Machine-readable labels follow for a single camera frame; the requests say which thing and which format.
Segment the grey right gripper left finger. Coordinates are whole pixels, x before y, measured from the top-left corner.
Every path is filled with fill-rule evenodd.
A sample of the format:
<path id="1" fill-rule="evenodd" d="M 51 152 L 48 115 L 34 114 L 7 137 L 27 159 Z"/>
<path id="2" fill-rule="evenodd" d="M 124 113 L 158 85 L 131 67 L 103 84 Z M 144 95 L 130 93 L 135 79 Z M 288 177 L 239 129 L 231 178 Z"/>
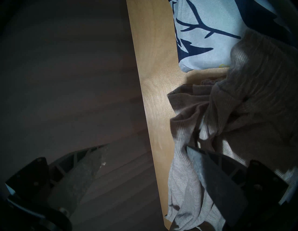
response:
<path id="1" fill-rule="evenodd" d="M 61 213 L 69 217 L 80 204 L 102 165 L 106 145 L 68 153 L 48 164 L 38 157 L 6 181 L 11 207 L 35 217 Z"/>

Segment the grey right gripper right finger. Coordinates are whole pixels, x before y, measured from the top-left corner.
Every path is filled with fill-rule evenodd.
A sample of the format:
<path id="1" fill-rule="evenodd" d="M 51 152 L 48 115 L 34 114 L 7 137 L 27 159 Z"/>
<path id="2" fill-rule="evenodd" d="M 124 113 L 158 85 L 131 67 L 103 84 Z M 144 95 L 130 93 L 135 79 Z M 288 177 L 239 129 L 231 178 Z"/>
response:
<path id="1" fill-rule="evenodd" d="M 186 152 L 226 227 L 265 227 L 278 214 L 288 184 L 264 164 L 251 160 L 246 167 L 221 153 L 192 146 Z"/>

